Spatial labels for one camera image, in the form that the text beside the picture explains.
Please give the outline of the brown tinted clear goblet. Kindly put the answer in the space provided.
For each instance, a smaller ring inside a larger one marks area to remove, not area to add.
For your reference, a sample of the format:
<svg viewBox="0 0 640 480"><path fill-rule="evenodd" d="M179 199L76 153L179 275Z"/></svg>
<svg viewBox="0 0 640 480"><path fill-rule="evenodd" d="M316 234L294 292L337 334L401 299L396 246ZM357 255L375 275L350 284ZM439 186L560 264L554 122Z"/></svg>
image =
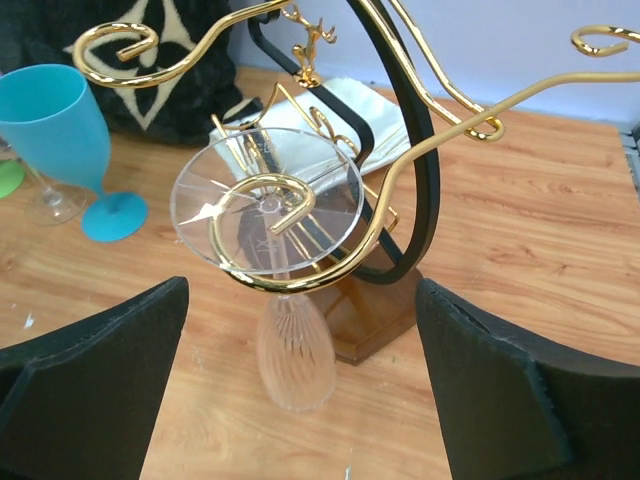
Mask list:
<svg viewBox="0 0 640 480"><path fill-rule="evenodd" d="M64 224L79 216L85 208L88 198L85 189L46 180L5 140L1 140L1 162L3 160L18 161L25 171L24 181L30 177L40 187L40 192L32 196L25 207L25 214L32 223L41 226Z"/></svg>

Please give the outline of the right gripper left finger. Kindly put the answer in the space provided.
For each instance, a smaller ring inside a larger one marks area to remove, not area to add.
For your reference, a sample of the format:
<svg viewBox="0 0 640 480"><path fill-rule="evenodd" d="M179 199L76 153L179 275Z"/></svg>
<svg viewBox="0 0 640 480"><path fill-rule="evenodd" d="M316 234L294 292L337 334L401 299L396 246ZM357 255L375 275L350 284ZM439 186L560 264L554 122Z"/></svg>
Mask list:
<svg viewBox="0 0 640 480"><path fill-rule="evenodd" d="M2 349L2 478L139 478L188 306L174 276Z"/></svg>

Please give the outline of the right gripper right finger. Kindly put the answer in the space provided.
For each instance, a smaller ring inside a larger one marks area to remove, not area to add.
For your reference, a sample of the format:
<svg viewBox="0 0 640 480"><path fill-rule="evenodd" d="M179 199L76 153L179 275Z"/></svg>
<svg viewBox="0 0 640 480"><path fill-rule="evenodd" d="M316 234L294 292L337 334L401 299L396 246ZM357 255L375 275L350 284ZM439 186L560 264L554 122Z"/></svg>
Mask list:
<svg viewBox="0 0 640 480"><path fill-rule="evenodd" d="M456 479L635 479L639 369L493 315L430 279L417 327Z"/></svg>

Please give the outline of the tall clear champagne flute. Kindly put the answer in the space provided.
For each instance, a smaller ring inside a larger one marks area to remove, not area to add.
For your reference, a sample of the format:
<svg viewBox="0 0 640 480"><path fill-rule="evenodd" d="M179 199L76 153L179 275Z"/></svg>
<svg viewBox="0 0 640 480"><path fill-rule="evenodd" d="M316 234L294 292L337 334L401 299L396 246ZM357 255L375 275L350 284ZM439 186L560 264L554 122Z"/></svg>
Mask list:
<svg viewBox="0 0 640 480"><path fill-rule="evenodd" d="M183 243L224 272L291 280L343 256L363 205L361 175L334 143L252 127L212 136L178 175L170 211ZM266 391L281 408L309 411L332 394L334 347L309 295L270 296L256 349Z"/></svg>

